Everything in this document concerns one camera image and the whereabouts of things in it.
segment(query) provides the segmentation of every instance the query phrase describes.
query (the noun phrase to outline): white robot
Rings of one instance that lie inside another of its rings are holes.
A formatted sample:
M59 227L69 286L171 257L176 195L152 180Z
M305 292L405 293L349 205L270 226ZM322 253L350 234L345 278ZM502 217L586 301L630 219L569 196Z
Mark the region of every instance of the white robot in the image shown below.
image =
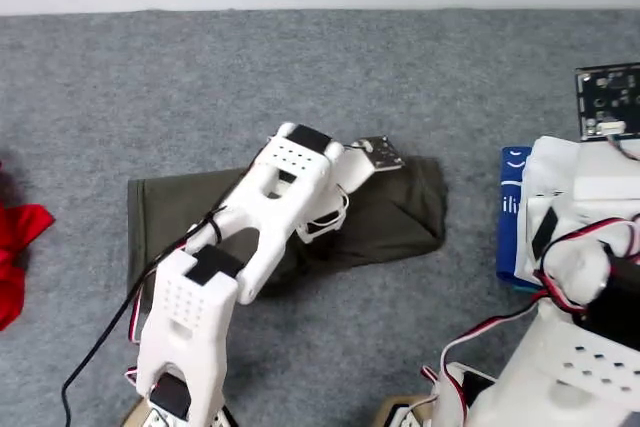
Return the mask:
M625 146L640 153L639 140ZM615 427L640 411L639 182L631 156L589 142L580 144L569 192L529 199L529 256L548 298L489 319L447 346L440 374L430 373L437 385L426 399L434 404L432 427ZM447 366L449 347L534 308L535 320L498 379ZM472 403L463 392L469 379Z
M640 164L615 157L605 143L581 148L573 193L527 206L530 255L545 290L522 311L488 319L445 348L440 373L427 371L436 387L420 403L433 404L432 416L419 425L615 427L640 411L640 352L612 338L615 332L602 335L590 317L590 306L612 286L640 288L629 270L640 251L633 217L640 212L640 194L630 197L626 189L616 196L602 183L593 189L590 181L585 190L583 178L594 175L585 166L594 161L604 179ZM386 138L345 148L304 126L279 129L221 210L157 267L135 372L136 389L151 408L144 427L233 425L223 409L222 385L235 303L256 298L294 231L309 242L340 228L348 194L375 171L401 165ZM258 229L260 239L241 265L215 245L247 227ZM536 319L498 379L447 362L454 345L536 308ZM415 406L391 425L415 425L407 423Z
M226 337L236 302L256 298L297 232L304 242L339 229L349 194L374 172L401 168L386 137L350 146L283 124L208 222L159 263L135 371L152 412L145 427L230 424L222 411ZM260 232L242 265L216 248L245 228Z

